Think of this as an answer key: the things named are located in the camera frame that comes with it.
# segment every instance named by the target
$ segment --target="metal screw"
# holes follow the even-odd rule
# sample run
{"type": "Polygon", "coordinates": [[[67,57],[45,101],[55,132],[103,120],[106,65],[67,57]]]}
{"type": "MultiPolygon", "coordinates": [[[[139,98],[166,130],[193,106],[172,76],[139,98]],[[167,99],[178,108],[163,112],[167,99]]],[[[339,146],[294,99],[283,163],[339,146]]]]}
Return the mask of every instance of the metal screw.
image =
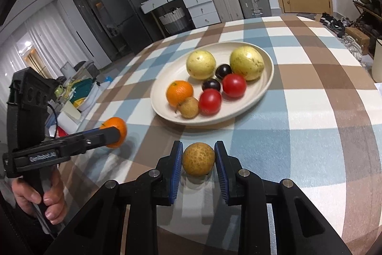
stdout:
{"type": "Polygon", "coordinates": [[[242,176],[242,177],[247,177],[251,172],[248,171],[247,169],[245,168],[242,168],[239,170],[239,175],[242,176]]]}
{"type": "Polygon", "coordinates": [[[108,189],[112,189],[112,188],[114,188],[116,185],[117,185],[117,182],[114,181],[114,180],[108,180],[108,181],[105,183],[105,187],[108,188],[108,189]]]}
{"type": "Polygon", "coordinates": [[[156,170],[156,169],[153,169],[153,170],[149,171],[149,175],[151,177],[157,177],[157,176],[159,176],[159,174],[160,174],[160,172],[158,170],[156,170]]]}
{"type": "Polygon", "coordinates": [[[291,188],[293,186],[293,181],[291,181],[290,179],[285,179],[283,180],[283,185],[287,188],[291,188]]]}

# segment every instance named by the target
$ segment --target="curtain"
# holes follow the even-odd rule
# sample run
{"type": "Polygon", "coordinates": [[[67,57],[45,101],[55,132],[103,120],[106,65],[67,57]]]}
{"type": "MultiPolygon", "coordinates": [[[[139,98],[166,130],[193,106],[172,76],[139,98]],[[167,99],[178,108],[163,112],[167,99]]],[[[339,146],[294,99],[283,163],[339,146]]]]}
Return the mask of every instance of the curtain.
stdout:
{"type": "Polygon", "coordinates": [[[6,110],[14,72],[26,68],[11,35],[0,47],[0,141],[6,143],[6,110]]]}
{"type": "Polygon", "coordinates": [[[24,24],[53,78],[63,75],[60,69],[66,62],[75,66],[81,61],[89,60],[53,3],[37,11],[24,24]]]}

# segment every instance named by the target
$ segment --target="brown cardboard box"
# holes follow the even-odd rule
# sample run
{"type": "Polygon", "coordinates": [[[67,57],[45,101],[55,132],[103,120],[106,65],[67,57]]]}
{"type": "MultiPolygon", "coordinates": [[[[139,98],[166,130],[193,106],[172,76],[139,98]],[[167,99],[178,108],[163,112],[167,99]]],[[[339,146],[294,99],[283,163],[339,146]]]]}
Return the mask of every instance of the brown cardboard box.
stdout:
{"type": "Polygon", "coordinates": [[[358,28],[346,27],[345,33],[352,36],[354,40],[362,47],[362,55],[369,53],[370,37],[362,33],[358,28]]]}

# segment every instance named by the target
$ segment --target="checkered tablecloth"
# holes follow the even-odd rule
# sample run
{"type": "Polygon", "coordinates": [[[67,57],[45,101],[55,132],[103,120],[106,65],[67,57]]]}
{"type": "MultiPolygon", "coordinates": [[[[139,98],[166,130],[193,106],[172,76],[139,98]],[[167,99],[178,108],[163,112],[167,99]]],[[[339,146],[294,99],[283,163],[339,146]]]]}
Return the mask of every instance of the checkered tablecloth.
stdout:
{"type": "MultiPolygon", "coordinates": [[[[266,17],[156,42],[111,83],[80,130],[112,116],[128,126],[119,149],[97,148],[60,167],[69,219],[105,181],[131,181],[154,168],[174,140],[185,148],[222,140],[261,178],[295,181],[353,254],[365,254],[382,229],[382,98],[357,60],[318,22],[266,17]],[[156,116],[150,88],[166,66],[197,47],[227,40],[256,44],[273,59],[275,76],[263,99],[238,117],[202,128],[156,116]]],[[[240,208],[223,204],[216,183],[215,173],[203,183],[182,176],[175,205],[158,207],[160,254],[236,253],[240,208]]]]}

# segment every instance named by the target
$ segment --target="orange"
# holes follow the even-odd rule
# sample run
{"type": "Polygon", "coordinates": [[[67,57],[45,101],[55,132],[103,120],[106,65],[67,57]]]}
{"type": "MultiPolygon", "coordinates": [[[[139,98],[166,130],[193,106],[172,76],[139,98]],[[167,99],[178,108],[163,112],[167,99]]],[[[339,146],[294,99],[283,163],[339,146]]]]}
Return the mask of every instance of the orange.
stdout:
{"type": "Polygon", "coordinates": [[[166,98],[169,104],[177,107],[180,103],[185,101],[186,98],[194,95],[194,88],[192,85],[184,80],[176,80],[172,82],[166,91],[166,98]]]}
{"type": "Polygon", "coordinates": [[[125,138],[126,138],[126,135],[127,135],[127,125],[126,125],[126,122],[119,118],[119,117],[112,117],[112,118],[109,118],[108,120],[106,120],[105,122],[103,122],[101,124],[101,126],[99,127],[100,129],[105,129],[105,128],[110,128],[110,127],[116,127],[120,134],[121,134],[121,137],[120,139],[118,140],[118,142],[115,142],[113,144],[109,144],[109,145],[106,145],[107,147],[109,148],[118,148],[122,145],[122,143],[124,142],[125,138]]]}

